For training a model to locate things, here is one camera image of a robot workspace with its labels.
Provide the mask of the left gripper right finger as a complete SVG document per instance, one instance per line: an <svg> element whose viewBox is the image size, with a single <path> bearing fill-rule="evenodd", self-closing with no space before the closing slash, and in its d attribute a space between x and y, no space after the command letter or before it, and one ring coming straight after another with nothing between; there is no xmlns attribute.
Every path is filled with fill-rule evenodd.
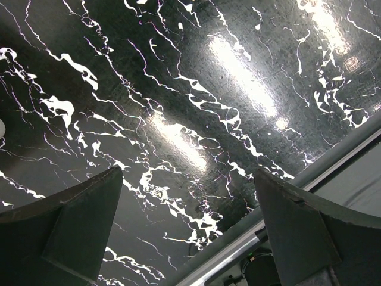
<svg viewBox="0 0 381 286"><path fill-rule="evenodd" d="M263 169L254 182L282 285L380 285L380 218Z"/></svg>

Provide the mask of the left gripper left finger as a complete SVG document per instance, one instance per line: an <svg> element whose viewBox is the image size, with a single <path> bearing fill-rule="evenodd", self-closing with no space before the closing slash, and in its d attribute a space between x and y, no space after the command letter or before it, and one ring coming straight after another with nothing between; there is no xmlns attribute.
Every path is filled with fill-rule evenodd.
<svg viewBox="0 0 381 286"><path fill-rule="evenodd" d="M122 188L120 167L1 213L1 285L96 283Z"/></svg>

